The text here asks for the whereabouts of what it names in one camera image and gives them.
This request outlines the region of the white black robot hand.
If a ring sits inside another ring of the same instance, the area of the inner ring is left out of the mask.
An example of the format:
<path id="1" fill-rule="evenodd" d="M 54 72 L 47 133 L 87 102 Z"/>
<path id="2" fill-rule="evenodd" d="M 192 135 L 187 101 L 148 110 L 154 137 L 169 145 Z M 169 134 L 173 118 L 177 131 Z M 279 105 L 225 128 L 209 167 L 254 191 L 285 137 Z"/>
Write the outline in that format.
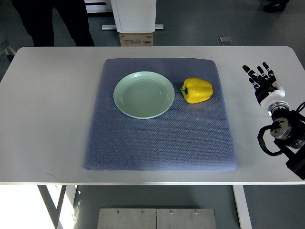
<path id="1" fill-rule="evenodd" d="M 277 109 L 289 109 L 289 105 L 284 101 L 285 91 L 274 71 L 266 62 L 262 65 L 263 67 L 257 67 L 257 72 L 247 65 L 243 65 L 243 70 L 249 76 L 257 102 L 266 108 L 271 116 Z"/>

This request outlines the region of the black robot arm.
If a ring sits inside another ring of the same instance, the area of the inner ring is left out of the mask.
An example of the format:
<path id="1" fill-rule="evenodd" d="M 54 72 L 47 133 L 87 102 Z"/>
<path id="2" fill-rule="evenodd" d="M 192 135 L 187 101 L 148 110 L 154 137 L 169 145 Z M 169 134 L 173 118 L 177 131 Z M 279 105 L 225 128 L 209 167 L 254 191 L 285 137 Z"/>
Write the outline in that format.
<path id="1" fill-rule="evenodd" d="M 258 133 L 260 148 L 269 156 L 285 154 L 288 158 L 286 166 L 302 180 L 305 179 L 305 117 L 300 112 L 305 108 L 301 103 L 296 110 L 289 110 L 284 101 L 271 104 L 267 110 L 273 123 L 264 126 Z M 277 152 L 267 149 L 264 134 L 269 130 L 274 138 Z"/>

